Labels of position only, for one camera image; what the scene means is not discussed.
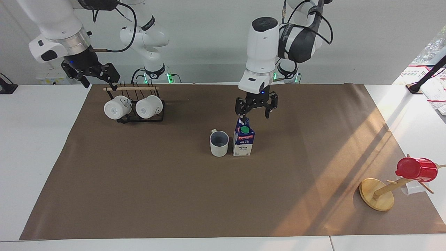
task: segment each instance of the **white cup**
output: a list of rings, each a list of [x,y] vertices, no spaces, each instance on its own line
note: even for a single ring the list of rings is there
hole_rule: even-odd
[[[211,143],[211,152],[216,157],[223,157],[227,153],[227,146],[229,144],[229,136],[223,131],[213,129],[209,137]]]
[[[417,192],[426,192],[427,190],[418,181],[413,180],[402,186],[401,191],[403,191],[403,194],[405,195],[411,195]]]
[[[136,113],[141,118],[150,118],[163,110],[163,102],[155,95],[150,95],[136,104]]]
[[[104,112],[111,119],[120,119],[132,111],[132,100],[125,96],[116,96],[104,105]]]

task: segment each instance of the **wooden dowel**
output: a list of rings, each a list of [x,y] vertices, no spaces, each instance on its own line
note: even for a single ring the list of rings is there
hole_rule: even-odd
[[[431,194],[434,194],[434,192],[430,188],[428,188],[426,186],[426,184],[424,184],[423,182],[420,182],[420,181],[418,183],[420,183],[424,188],[426,188],[426,190],[429,191]]]
[[[406,178],[401,178],[401,179],[396,181],[396,184],[388,184],[387,186],[376,190],[375,193],[373,194],[373,198],[374,199],[378,199],[379,196],[381,196],[381,195],[383,195],[383,194],[385,194],[387,192],[390,192],[392,190],[395,190],[395,189],[397,189],[397,188],[399,188],[399,187],[409,183],[410,181],[412,181],[412,180],[409,180],[409,179],[406,179]]]
[[[111,87],[106,87],[104,91],[113,91]],[[140,87],[118,87],[116,91],[149,91],[159,90],[158,86],[140,86]]]

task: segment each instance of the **mug rack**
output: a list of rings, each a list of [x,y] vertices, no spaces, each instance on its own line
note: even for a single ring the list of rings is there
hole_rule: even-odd
[[[113,91],[113,89],[111,87],[105,87],[103,90],[107,92],[110,99],[115,98],[116,95],[114,96],[113,93],[121,92],[121,95],[126,96],[127,98],[132,100],[132,111],[129,114],[126,114],[124,117],[117,119],[116,121],[118,123],[126,124],[126,123],[134,123],[134,122],[162,122],[164,120],[164,110],[165,110],[164,100],[161,100],[161,102],[163,103],[163,110],[161,111],[161,113],[154,115],[153,117],[141,118],[140,116],[138,116],[138,114],[136,113],[136,110],[135,110],[135,107],[136,107],[136,104],[138,103],[138,101],[148,97],[149,95],[155,95],[160,98],[158,86],[153,86],[153,85],[152,86],[139,86],[139,85],[135,86],[134,84],[132,84],[131,86],[129,86],[129,85],[126,86],[126,84],[120,84],[120,86],[116,89],[116,91]]]
[[[438,165],[426,158],[407,158],[401,159],[397,164],[395,174],[401,176],[397,181],[388,180],[390,184],[367,178],[359,184],[359,194],[363,201],[377,211],[389,211],[394,204],[392,191],[400,188],[412,180],[418,181],[428,192],[434,193],[424,182],[429,182],[437,177],[438,169],[446,165]]]

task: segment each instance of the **white table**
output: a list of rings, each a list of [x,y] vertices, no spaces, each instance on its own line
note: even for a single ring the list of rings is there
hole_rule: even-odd
[[[422,95],[404,86],[366,87],[405,154],[446,163],[446,124]],[[22,85],[0,96],[0,240],[10,241],[0,250],[446,250],[446,234],[17,242],[87,93],[80,85]],[[430,186],[446,221],[446,170]]]

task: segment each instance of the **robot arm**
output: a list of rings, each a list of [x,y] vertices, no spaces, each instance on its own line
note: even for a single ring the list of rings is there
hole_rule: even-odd
[[[269,92],[273,82],[276,57],[291,62],[294,66],[307,61],[322,45],[316,34],[322,20],[324,4],[332,0],[305,0],[297,4],[287,1],[296,10],[307,16],[306,25],[279,24],[272,17],[260,17],[252,22],[248,32],[248,60],[246,70],[239,82],[239,89],[246,91],[246,98],[237,98],[235,112],[244,118],[246,114],[259,107],[265,107],[265,116],[277,108],[277,94]]]
[[[146,0],[124,0],[123,2],[135,10],[137,17],[136,36],[130,48],[142,57],[147,78],[158,79],[165,72],[166,67],[156,48],[166,46],[169,43],[169,36],[164,28],[156,22]],[[129,20],[133,17],[130,12],[125,15]],[[121,41],[125,45],[130,44],[133,28],[133,26],[124,27],[120,32]]]
[[[91,46],[88,33],[74,15],[69,0],[17,0],[41,32],[29,43],[38,62],[64,58],[61,66],[70,78],[76,78],[87,88],[85,76],[94,76],[116,88],[120,75],[111,63],[102,65]],[[113,10],[118,0],[78,0],[86,9]]]

